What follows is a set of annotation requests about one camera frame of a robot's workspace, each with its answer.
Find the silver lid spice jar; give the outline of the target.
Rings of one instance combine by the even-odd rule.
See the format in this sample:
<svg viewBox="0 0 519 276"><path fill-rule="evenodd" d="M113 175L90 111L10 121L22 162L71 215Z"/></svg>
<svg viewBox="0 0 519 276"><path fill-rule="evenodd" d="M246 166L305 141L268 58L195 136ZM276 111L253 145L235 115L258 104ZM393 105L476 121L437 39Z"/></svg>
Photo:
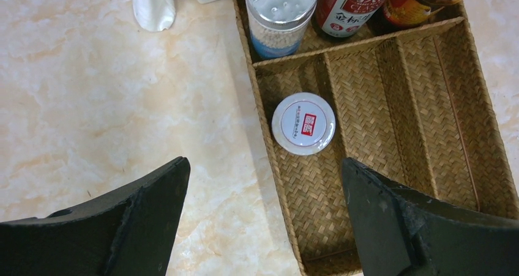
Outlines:
<svg viewBox="0 0 519 276"><path fill-rule="evenodd" d="M245 0L250 38L262 59L294 54L317 0Z"/></svg>

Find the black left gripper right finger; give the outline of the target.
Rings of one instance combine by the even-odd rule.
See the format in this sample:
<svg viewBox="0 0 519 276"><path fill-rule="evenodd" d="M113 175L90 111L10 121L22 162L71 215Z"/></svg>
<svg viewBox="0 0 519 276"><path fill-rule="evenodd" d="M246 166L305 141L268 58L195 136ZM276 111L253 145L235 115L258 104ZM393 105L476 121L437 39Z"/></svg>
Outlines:
<svg viewBox="0 0 519 276"><path fill-rule="evenodd" d="M518 221L437 200L342 161L364 275L517 275Z"/></svg>

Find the red lid chili sauce jar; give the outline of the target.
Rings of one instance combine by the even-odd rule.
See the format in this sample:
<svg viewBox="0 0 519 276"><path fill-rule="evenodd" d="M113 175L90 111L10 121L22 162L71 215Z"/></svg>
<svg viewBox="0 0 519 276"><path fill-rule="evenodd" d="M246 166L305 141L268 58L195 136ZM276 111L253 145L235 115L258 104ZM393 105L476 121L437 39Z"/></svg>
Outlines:
<svg viewBox="0 0 519 276"><path fill-rule="evenodd" d="M462 0L386 0L369 19L372 33L383 35L415 28L447 6Z"/></svg>

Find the white lid brown sauce jar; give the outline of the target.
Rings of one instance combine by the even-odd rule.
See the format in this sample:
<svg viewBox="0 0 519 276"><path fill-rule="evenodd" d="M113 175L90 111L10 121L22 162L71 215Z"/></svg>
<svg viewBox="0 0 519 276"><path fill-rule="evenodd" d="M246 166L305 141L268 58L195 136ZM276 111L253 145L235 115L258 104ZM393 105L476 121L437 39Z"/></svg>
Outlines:
<svg viewBox="0 0 519 276"><path fill-rule="evenodd" d="M326 100L298 92L276 107L271 130L276 142L294 155L317 154L332 141L337 128L335 114Z"/></svg>

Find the dark bottle red white label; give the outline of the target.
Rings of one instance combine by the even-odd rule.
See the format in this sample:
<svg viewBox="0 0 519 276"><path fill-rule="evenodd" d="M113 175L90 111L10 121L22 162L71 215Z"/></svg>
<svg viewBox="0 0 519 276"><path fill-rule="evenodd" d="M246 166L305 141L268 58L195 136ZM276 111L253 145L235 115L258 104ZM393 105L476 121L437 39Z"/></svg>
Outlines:
<svg viewBox="0 0 519 276"><path fill-rule="evenodd" d="M343 40L354 35L386 0L317 0L313 27L323 36Z"/></svg>

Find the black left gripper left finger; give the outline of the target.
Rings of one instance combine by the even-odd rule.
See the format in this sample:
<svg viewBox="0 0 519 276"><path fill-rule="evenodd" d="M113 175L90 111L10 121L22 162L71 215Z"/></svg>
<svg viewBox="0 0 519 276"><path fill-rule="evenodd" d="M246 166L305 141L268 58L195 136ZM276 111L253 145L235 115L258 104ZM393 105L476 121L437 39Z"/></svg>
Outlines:
<svg viewBox="0 0 519 276"><path fill-rule="evenodd" d="M45 218L1 223L1 274L165 275L189 177L177 157Z"/></svg>

